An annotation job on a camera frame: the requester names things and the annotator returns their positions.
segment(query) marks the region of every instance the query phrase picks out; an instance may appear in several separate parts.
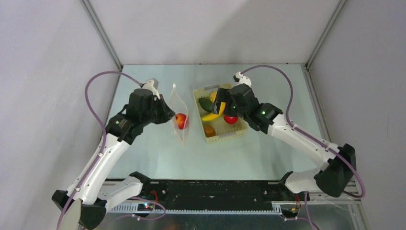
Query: apple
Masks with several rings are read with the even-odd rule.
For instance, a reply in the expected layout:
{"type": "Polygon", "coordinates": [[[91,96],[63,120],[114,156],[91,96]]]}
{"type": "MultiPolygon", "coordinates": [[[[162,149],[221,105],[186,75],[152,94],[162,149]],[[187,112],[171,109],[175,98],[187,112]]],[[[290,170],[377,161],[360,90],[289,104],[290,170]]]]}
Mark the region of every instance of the apple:
{"type": "Polygon", "coordinates": [[[229,124],[234,124],[235,122],[238,121],[237,116],[234,117],[234,116],[226,116],[226,115],[224,115],[223,118],[224,118],[225,122],[227,122],[229,124]]]}
{"type": "Polygon", "coordinates": [[[189,121],[186,120],[185,114],[178,113],[175,115],[176,123],[178,123],[179,129],[184,129],[189,126],[189,121]]]}

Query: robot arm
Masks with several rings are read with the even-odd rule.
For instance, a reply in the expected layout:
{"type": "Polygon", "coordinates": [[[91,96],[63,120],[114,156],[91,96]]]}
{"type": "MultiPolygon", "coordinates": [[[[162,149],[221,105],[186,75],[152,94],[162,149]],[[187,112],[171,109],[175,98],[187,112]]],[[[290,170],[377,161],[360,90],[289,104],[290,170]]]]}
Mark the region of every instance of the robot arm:
{"type": "Polygon", "coordinates": [[[162,95],[159,95],[157,87],[158,81],[151,79],[141,89],[136,89],[130,94],[129,103],[109,120],[102,153],[100,148],[103,140],[74,183],[66,191],[54,192],[52,200],[61,210],[72,195],[72,202],[82,200],[79,223],[85,228],[94,229],[103,220],[107,211],[140,194],[143,187],[142,178],[133,174],[107,190],[100,191],[100,188],[117,160],[143,132],[145,126],[150,123],[166,123],[175,115],[166,105],[162,95]],[[82,186],[78,187],[79,180],[83,176],[86,178],[82,186]]]}
{"type": "Polygon", "coordinates": [[[224,114],[239,116],[248,125],[267,135],[279,138],[300,150],[317,166],[305,172],[288,172],[282,182],[293,193],[321,190],[339,197],[353,176],[351,170],[332,151],[338,152],[355,168],[355,150],[345,144],[343,147],[315,137],[292,121],[288,121],[282,110],[270,103],[259,103],[251,89],[251,80],[237,73],[237,85],[232,89],[218,89],[213,104],[213,113],[221,102],[226,102],[224,114]]]}

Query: red tomato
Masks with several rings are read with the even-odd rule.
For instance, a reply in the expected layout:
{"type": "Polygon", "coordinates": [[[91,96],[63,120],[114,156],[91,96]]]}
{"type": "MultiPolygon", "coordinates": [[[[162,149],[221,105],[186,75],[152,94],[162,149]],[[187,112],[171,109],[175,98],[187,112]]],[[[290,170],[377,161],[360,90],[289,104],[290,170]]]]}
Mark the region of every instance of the red tomato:
{"type": "Polygon", "coordinates": [[[226,115],[224,115],[223,118],[224,118],[225,122],[227,122],[227,123],[229,123],[229,124],[234,124],[235,122],[238,121],[238,117],[237,117],[237,116],[236,116],[236,117],[233,117],[233,116],[226,116],[226,115]]]}
{"type": "Polygon", "coordinates": [[[178,113],[175,115],[176,123],[178,123],[179,129],[184,129],[189,126],[189,122],[186,120],[186,115],[178,113]]]}

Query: banana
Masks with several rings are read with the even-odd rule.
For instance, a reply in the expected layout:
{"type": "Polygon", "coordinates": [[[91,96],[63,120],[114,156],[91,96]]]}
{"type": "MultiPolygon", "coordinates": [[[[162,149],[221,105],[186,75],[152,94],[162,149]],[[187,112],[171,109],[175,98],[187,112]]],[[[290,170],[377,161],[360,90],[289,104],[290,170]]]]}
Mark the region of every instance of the banana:
{"type": "Polygon", "coordinates": [[[218,118],[221,114],[223,114],[225,108],[226,108],[226,103],[221,102],[219,113],[218,114],[209,113],[209,114],[205,115],[204,117],[202,117],[202,121],[211,121],[211,120],[218,118]]]}
{"type": "Polygon", "coordinates": [[[213,103],[214,101],[215,101],[215,97],[217,96],[217,91],[213,91],[211,94],[210,94],[210,101],[213,103]]]}

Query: cucumber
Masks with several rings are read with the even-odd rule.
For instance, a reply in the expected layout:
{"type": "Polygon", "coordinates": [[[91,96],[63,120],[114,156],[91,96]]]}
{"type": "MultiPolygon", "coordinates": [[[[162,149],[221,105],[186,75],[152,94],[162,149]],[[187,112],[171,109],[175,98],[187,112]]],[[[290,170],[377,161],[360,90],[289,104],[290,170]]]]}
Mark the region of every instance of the cucumber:
{"type": "Polygon", "coordinates": [[[204,111],[208,111],[208,112],[212,111],[212,109],[211,109],[212,102],[210,101],[210,99],[205,98],[205,97],[199,98],[199,104],[204,111]]]}

